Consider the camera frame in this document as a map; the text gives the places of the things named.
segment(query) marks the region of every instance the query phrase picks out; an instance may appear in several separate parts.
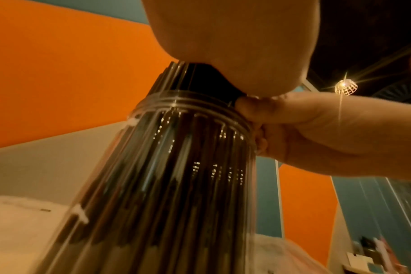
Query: clear plastic container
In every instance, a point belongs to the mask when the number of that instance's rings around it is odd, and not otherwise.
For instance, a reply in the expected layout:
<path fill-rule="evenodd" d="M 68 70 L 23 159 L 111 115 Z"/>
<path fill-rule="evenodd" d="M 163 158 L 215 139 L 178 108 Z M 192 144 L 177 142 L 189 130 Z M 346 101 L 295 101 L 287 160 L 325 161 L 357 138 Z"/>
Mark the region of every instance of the clear plastic container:
<path fill-rule="evenodd" d="M 191 67 L 160 75 L 32 273 L 252 273 L 255 143 L 231 102 L 177 89 Z"/>

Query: ceiling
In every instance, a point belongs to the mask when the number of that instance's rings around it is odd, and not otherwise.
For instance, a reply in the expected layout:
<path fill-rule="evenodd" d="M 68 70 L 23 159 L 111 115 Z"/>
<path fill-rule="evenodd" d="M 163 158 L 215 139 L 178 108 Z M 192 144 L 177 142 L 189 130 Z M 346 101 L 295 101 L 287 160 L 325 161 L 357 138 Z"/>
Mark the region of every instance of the ceiling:
<path fill-rule="evenodd" d="M 325 0 L 321 20 L 308 72 L 319 91 L 346 73 L 361 96 L 411 79 L 411 0 Z"/>

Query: plastic lid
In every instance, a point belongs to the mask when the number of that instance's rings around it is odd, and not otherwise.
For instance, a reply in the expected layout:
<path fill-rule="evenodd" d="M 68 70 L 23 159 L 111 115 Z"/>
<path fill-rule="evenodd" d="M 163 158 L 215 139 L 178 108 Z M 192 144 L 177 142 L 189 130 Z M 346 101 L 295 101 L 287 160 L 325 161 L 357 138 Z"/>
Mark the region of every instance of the plastic lid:
<path fill-rule="evenodd" d="M 217 69 L 211 65 L 171 62 L 168 68 L 159 75 L 148 95 L 165 90 L 185 90 L 202 93 L 223 101 L 229 106 L 243 92 L 233 86 Z"/>

